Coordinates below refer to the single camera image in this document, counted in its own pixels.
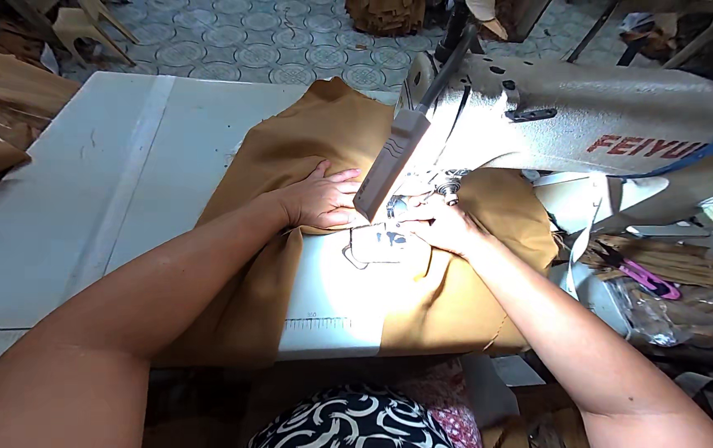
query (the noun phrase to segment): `patterned tile floor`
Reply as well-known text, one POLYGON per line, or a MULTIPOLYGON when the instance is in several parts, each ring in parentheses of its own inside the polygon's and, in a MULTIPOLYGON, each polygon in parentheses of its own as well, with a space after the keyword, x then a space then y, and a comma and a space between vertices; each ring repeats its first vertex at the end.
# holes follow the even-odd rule
MULTIPOLYGON (((565 58, 603 6, 598 0, 553 0, 525 42, 482 45, 495 56, 565 58)), ((344 0, 132 0, 110 9, 140 42, 133 45, 103 23, 137 63, 130 67, 111 55, 106 69, 202 79, 308 85, 340 76, 354 88, 396 90, 411 57, 432 49, 442 35, 439 28, 394 38, 358 33, 344 0)), ((620 20, 612 17, 579 61, 615 64, 625 50, 617 36, 620 20)), ((648 62, 642 56, 635 61, 648 62)), ((98 69, 68 59, 61 68, 63 76, 79 81, 98 69)))

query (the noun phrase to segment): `white table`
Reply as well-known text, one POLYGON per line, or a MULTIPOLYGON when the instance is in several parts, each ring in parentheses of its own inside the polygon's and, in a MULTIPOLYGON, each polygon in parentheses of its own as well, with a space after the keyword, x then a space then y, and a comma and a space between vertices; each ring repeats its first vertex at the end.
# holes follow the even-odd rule
MULTIPOLYGON (((246 132, 305 90, 94 74, 32 145, 32 163, 0 183, 0 354, 77 291, 192 229, 246 132)), ((377 352, 383 315, 365 310, 386 300, 393 272, 354 269, 347 241, 305 236, 280 359, 377 352)))

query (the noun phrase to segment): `black cable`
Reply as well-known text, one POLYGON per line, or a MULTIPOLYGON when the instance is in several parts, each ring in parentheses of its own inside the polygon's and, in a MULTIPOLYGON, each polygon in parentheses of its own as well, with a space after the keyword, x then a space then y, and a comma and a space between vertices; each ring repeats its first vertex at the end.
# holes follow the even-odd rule
POLYGON ((451 76, 456 73, 456 70, 459 68, 461 60, 464 58, 464 55, 467 54, 467 48, 470 46, 470 42, 477 33, 478 30, 473 25, 468 25, 464 29, 464 33, 461 35, 459 44, 456 46, 456 49, 451 56, 448 57, 445 64, 442 65, 440 72, 437 73, 434 80, 431 81, 431 85, 428 86, 428 90, 426 90, 426 92, 422 95, 420 103, 417 107, 415 107, 416 111, 425 114, 428 111, 428 108, 431 107, 434 101, 437 100, 437 97, 440 96, 440 92, 445 88, 448 81, 451 79, 451 76))

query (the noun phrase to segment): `woman's left hand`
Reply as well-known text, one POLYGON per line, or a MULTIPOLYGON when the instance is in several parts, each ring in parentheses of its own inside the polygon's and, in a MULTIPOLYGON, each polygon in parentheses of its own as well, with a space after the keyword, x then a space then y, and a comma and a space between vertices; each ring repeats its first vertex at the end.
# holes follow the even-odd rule
POLYGON ((329 160, 324 160, 306 179, 271 192, 287 214, 290 226, 325 229, 360 218, 353 205, 360 183, 349 182, 349 179, 359 176, 361 170, 351 168, 324 177, 331 166, 329 160))

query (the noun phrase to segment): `plastic chair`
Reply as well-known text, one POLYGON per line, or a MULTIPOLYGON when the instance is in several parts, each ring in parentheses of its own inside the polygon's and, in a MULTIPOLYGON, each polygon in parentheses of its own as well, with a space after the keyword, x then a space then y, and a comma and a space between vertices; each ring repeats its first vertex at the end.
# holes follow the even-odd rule
POLYGON ((83 8, 85 13, 88 15, 88 18, 91 19, 91 23, 93 25, 96 25, 97 27, 99 26, 99 18, 102 16, 106 21, 110 22, 111 25, 113 25, 116 29, 118 29, 118 32, 121 33, 124 37, 128 38, 129 41, 131 41, 133 44, 137 44, 138 40, 135 38, 134 35, 127 29, 126 26, 124 26, 123 23, 119 22, 118 19, 116 19, 111 13, 110 10, 107 9, 107 6, 105 6, 102 3, 102 0, 78 0, 80 3, 80 7, 83 8))
POLYGON ((110 36, 102 31, 98 25, 93 24, 91 17, 83 9, 61 8, 58 10, 58 19, 55 20, 52 29, 58 36, 58 39, 63 43, 63 46, 69 50, 69 53, 71 53, 74 59, 82 66, 85 65, 85 61, 83 61, 83 57, 80 56, 80 53, 78 53, 77 48, 74 46, 74 40, 79 37, 89 37, 102 43, 103 46, 107 46, 115 54, 124 58, 131 66, 135 66, 135 61, 127 56, 122 49, 118 48, 110 36))

